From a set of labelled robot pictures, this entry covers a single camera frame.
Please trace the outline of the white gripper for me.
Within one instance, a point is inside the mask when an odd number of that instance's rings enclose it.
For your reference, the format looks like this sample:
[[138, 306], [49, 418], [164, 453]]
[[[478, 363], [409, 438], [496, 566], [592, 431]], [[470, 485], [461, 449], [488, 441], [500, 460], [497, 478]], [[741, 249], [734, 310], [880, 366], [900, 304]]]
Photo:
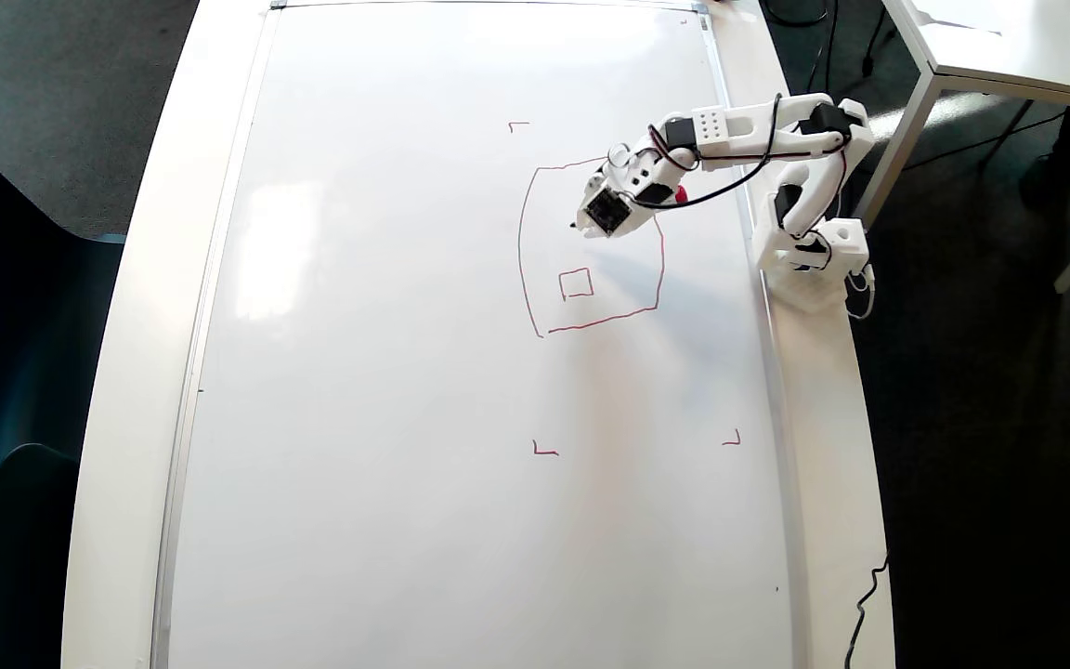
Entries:
[[[672, 209], [681, 206], [678, 191], [685, 174], [684, 161], [674, 152], [663, 155], [649, 140], [630, 141], [607, 150], [594, 171], [594, 185], [621, 188], [621, 203], [630, 212]], [[586, 240], [606, 240], [612, 234], [611, 229], [595, 223], [580, 223], [579, 230]]]

